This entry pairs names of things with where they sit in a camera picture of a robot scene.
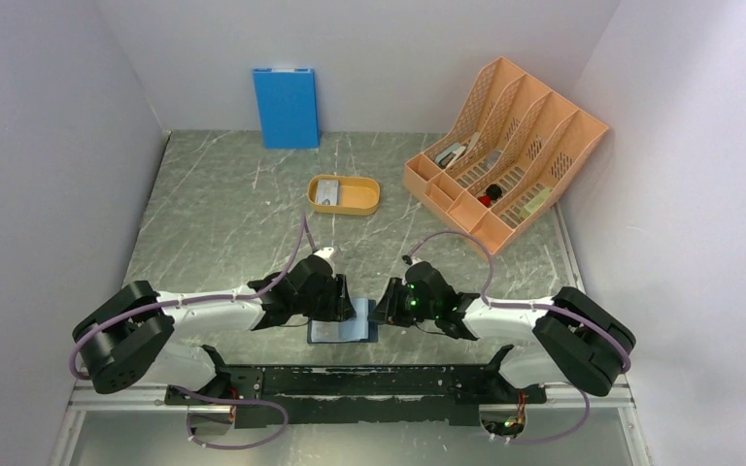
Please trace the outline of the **navy blue card holder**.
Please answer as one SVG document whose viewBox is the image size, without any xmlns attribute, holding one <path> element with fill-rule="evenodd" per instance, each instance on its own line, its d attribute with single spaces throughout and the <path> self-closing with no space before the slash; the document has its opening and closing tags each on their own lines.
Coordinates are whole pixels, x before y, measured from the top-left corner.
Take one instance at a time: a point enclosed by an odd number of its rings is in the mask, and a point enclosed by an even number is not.
<svg viewBox="0 0 746 466">
<path fill-rule="evenodd" d="M 378 325 L 369 320 L 376 301 L 368 298 L 353 298 L 356 315 L 342 322 L 308 323 L 307 343 L 326 344 L 373 344 L 378 342 Z"/>
</svg>

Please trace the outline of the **orange oval tray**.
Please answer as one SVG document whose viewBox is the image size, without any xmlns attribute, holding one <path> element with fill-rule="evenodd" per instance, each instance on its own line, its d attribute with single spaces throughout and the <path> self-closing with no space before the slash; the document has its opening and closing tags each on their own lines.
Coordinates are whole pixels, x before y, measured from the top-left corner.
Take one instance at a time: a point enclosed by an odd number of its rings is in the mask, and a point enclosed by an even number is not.
<svg viewBox="0 0 746 466">
<path fill-rule="evenodd" d="M 316 184 L 320 179 L 336 179 L 340 183 L 339 204 L 321 206 L 315 203 Z M 307 197 L 312 209 L 322 214 L 370 216 L 378 210 L 381 188 L 370 178 L 337 175 L 317 175 L 308 185 Z"/>
</svg>

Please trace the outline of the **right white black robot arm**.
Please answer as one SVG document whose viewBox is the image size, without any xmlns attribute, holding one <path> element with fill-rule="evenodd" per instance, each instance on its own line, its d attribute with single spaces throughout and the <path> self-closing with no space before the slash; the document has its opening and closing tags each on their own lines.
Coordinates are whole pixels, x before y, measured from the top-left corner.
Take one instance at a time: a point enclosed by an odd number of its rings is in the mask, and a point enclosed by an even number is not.
<svg viewBox="0 0 746 466">
<path fill-rule="evenodd" d="M 488 395 L 498 402 L 542 383 L 570 383 L 603 397 L 629 370 L 636 346 L 624 324 L 576 287 L 532 300 L 493 300 L 455 290 L 426 261 L 390 279 L 368 319 L 400 327 L 429 321 L 455 340 L 508 344 L 485 377 Z"/>
</svg>

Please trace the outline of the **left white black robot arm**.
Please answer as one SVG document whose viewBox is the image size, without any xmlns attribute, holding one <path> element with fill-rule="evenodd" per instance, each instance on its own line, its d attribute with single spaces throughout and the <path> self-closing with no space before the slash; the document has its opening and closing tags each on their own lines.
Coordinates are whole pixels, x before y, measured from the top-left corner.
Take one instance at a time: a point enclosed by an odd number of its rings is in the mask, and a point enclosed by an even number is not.
<svg viewBox="0 0 746 466">
<path fill-rule="evenodd" d="M 322 250 L 221 291 L 172 293 L 147 281 L 130 283 L 74 327 L 69 370 L 100 394 L 138 382 L 166 383 L 215 404 L 228 394 L 230 377 L 214 350 L 187 346 L 185 339 L 217 330 L 281 327 L 294 316 L 320 322 L 357 316 L 345 276 Z"/>
</svg>

